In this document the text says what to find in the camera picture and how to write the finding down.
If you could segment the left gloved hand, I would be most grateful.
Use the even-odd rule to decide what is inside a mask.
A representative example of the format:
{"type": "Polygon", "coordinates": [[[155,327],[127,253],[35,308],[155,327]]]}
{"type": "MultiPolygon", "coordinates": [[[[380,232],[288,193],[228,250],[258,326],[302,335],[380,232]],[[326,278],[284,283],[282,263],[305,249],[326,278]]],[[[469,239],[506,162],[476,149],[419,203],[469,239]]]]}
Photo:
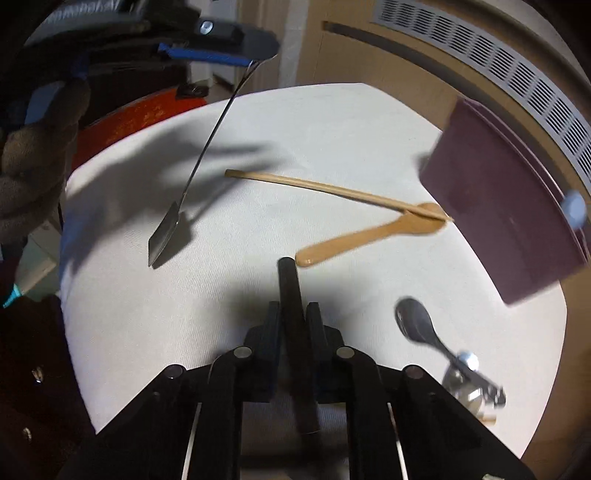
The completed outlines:
{"type": "Polygon", "coordinates": [[[75,78],[65,84],[40,121],[6,137],[1,154],[1,242],[16,242],[56,208],[75,147],[90,88],[75,78]]]}

